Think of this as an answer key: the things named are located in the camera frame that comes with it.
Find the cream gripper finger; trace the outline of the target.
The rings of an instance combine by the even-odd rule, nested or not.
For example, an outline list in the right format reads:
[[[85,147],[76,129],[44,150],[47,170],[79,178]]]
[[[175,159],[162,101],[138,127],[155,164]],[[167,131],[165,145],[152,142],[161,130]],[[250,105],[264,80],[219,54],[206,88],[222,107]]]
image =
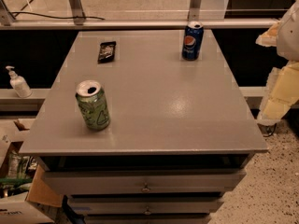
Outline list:
[[[255,43],[263,47],[275,47],[277,45],[279,25],[279,21],[273,24],[267,31],[257,37]]]
[[[299,62],[288,62],[270,72],[259,107],[257,122],[273,126],[299,101]]]

